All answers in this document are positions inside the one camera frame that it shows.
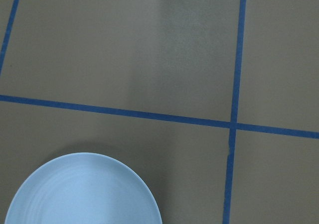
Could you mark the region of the blue plate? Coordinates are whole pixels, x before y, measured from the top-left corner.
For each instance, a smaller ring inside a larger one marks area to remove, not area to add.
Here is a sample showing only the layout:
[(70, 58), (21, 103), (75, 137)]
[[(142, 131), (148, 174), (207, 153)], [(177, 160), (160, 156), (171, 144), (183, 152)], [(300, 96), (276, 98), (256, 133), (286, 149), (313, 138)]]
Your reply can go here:
[(55, 158), (16, 192), (7, 224), (160, 224), (155, 198), (122, 162), (96, 153)]

